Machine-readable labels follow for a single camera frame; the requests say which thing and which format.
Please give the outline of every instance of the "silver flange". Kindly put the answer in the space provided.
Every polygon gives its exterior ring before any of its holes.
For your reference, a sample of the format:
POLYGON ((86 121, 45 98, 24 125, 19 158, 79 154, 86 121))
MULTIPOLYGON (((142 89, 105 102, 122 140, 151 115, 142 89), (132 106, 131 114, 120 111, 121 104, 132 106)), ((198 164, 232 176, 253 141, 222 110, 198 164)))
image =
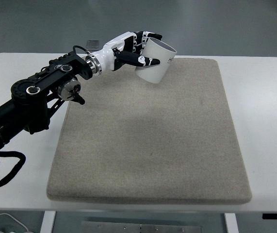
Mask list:
POLYGON ((96 56, 89 54, 85 57, 85 61, 90 66, 90 68, 95 76, 100 75, 102 73, 101 64, 99 63, 96 56))

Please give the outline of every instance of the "gray felt mat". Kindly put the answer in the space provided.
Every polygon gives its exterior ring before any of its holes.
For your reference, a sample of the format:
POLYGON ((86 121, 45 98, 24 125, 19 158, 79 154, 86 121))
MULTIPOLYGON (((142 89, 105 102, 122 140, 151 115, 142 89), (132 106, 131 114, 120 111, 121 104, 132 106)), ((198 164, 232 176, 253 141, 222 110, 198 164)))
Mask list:
POLYGON ((134 67, 82 80, 47 195, 139 204, 241 204, 251 191, 218 63, 175 59, 159 84, 134 67))

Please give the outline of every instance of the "white table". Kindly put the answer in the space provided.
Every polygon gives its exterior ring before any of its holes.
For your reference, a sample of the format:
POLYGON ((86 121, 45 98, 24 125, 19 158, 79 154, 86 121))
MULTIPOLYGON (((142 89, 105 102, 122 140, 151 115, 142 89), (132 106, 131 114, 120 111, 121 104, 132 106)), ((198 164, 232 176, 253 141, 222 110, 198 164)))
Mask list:
MULTIPOLYGON (((62 54, 1 53, 0 105, 11 97, 11 85, 62 54)), ((240 143, 253 198, 243 205, 115 205, 51 201, 46 196, 50 167, 66 107, 52 117, 50 129, 21 132, 3 150, 27 156, 17 176, 0 188, 0 209, 10 210, 144 210, 179 212, 277 212, 277 58, 206 57, 218 62, 240 143)), ((0 158, 0 178, 17 162, 0 158)))

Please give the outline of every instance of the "fingertip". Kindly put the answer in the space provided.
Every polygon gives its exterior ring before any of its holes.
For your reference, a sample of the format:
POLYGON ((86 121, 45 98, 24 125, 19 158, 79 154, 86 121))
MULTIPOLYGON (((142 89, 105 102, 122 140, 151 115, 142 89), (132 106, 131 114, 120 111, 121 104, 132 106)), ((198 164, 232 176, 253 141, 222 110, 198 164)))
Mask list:
POLYGON ((150 63, 150 65, 151 66, 154 66, 154 65, 159 65, 160 64, 160 60, 159 59, 152 59, 152 61, 151 61, 151 63, 150 63))
POLYGON ((154 33, 151 37, 156 38, 156 39, 158 39, 158 40, 161 40, 163 36, 160 35, 160 34, 154 33))

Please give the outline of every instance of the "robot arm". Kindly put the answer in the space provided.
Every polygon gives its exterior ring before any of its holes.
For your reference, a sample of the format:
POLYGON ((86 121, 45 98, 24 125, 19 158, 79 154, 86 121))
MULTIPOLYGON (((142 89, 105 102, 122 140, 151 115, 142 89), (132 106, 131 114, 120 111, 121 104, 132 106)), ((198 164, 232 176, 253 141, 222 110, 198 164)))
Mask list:
MULTIPOLYGON (((102 50, 90 53, 85 60, 75 50, 63 57, 49 61, 27 79, 20 80, 11 87, 11 100, 0 106, 0 149, 23 129, 30 134, 49 129, 50 118, 64 101, 84 104, 79 95, 80 75, 88 80, 107 70, 115 71, 124 64, 151 66, 160 63, 158 59, 146 58, 140 62, 141 53, 148 37, 161 39, 161 35, 148 32, 124 33, 106 43, 102 50), (48 108, 47 103, 56 100, 48 108)), ((0 151, 0 157, 17 157, 20 161, 12 171, 0 181, 0 187, 7 184, 22 168, 25 156, 16 151, 0 151)))

